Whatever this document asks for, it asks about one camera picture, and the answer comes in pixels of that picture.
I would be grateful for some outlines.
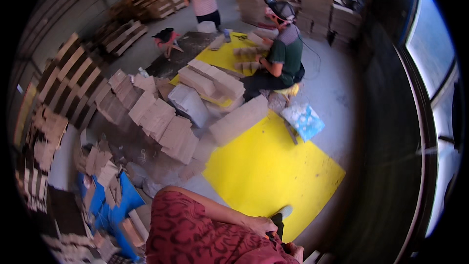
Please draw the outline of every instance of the gray floor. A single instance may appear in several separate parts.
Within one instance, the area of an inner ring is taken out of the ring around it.
[[[255,29],[254,26],[240,21],[235,0],[217,2],[223,28],[245,33]],[[196,31],[196,24],[191,6],[163,21],[149,23],[149,32],[113,62],[106,75],[112,75],[119,68],[134,74],[139,67],[148,67],[160,54],[153,44],[152,35],[166,27],[173,27],[176,32],[184,34]],[[361,163],[363,109],[360,73],[355,68],[352,56],[329,47],[325,40],[315,41],[305,37],[304,42],[315,53],[306,46],[303,49],[302,62],[306,74],[301,91],[294,98],[294,102],[309,102],[324,121],[324,130],[316,135],[312,142],[347,172],[325,208],[295,240],[296,244],[305,247],[305,255],[309,255],[314,249],[327,250],[327,245],[337,232],[351,201],[357,167]],[[96,116],[93,124],[99,123]],[[223,202],[202,175],[194,177],[185,186]]]

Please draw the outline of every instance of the black cap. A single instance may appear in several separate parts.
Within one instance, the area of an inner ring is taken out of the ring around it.
[[[295,10],[291,4],[286,1],[265,0],[265,2],[267,6],[272,9],[273,13],[284,21],[291,15],[295,15]]]

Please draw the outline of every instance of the scissors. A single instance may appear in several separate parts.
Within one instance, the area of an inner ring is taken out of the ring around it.
[[[238,38],[240,41],[244,41],[248,38],[246,35],[242,35],[242,36],[232,35],[232,36]]]

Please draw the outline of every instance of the black pants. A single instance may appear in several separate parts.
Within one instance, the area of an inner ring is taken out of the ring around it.
[[[198,23],[201,23],[201,22],[204,22],[204,21],[214,22],[215,26],[218,29],[218,27],[220,26],[220,23],[221,23],[220,13],[218,12],[218,10],[216,10],[212,13],[209,13],[209,14],[206,14],[206,15],[201,15],[200,17],[197,17],[197,22]]]
[[[265,69],[256,70],[254,75],[242,78],[240,81],[244,84],[245,91],[243,97],[246,102],[259,96],[261,94],[259,90],[261,89],[282,90],[290,87],[285,85],[281,79],[274,77]]]
[[[278,227],[277,234],[278,237],[282,240],[283,237],[283,222],[282,222],[282,214],[277,213],[274,216],[270,217],[273,223]]]

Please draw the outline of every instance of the striped sleeve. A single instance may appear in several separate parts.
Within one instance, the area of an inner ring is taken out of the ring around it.
[[[285,50],[286,46],[282,41],[274,40],[267,60],[270,63],[284,64]]]

